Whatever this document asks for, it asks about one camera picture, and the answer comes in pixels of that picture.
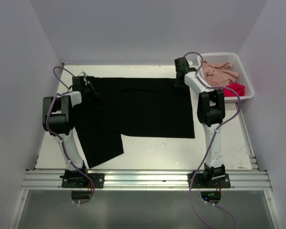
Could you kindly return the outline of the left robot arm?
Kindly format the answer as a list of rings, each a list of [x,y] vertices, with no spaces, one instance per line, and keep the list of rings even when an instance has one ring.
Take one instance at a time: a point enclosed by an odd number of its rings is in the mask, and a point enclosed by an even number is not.
[[[90,102],[100,95],[85,74],[72,77],[68,92],[44,97],[42,125],[54,137],[65,161],[65,171],[60,178],[63,188],[103,188],[103,174],[90,174],[76,146],[74,108],[82,102]]]

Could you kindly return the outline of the black t shirt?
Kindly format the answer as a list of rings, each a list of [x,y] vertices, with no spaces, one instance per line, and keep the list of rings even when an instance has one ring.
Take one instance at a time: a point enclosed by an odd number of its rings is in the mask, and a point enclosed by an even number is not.
[[[75,129],[89,167],[123,153],[122,136],[194,138],[189,88],[170,78],[97,78],[98,98],[74,107]]]

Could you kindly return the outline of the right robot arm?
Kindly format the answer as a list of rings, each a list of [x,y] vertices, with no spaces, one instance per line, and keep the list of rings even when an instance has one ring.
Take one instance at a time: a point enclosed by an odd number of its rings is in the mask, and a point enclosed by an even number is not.
[[[225,178],[222,156],[221,126],[225,117],[225,100],[222,89],[212,88],[185,57],[174,61],[175,86],[190,88],[198,94],[197,118],[205,134],[206,154],[197,170],[188,175],[190,188],[212,188]]]

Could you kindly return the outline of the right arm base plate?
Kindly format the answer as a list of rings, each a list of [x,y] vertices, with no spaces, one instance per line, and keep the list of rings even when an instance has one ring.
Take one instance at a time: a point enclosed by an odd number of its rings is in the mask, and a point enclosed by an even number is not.
[[[230,178],[228,174],[225,174],[224,177],[207,180],[204,178],[203,174],[197,173],[194,181],[192,182],[192,177],[194,173],[187,174],[188,185],[193,189],[216,189],[216,188],[231,188]]]

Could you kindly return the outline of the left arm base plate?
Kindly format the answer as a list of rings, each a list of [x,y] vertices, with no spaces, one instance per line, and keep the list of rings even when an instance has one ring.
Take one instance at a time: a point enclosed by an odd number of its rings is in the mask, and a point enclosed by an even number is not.
[[[101,173],[89,173],[88,177],[93,181],[93,188],[103,188],[105,181],[105,174]],[[81,175],[76,175],[67,178],[66,176],[60,176],[62,179],[62,188],[89,188],[91,184],[89,180]]]

